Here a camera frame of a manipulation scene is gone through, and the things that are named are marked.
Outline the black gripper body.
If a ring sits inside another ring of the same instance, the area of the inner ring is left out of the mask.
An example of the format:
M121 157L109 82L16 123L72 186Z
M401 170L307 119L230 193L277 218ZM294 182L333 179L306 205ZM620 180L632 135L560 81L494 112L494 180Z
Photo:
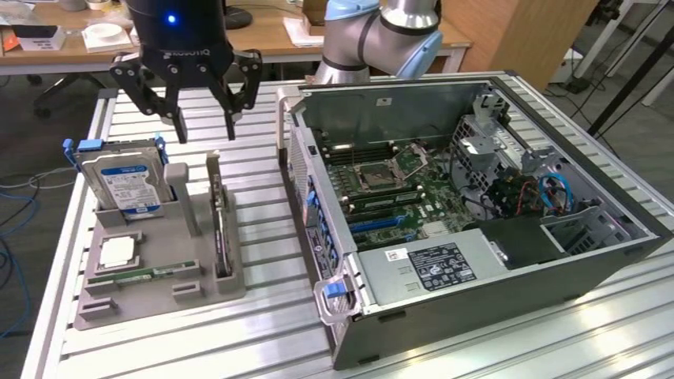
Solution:
M222 84L233 64L221 1L130 1L143 65L167 84L206 88Z

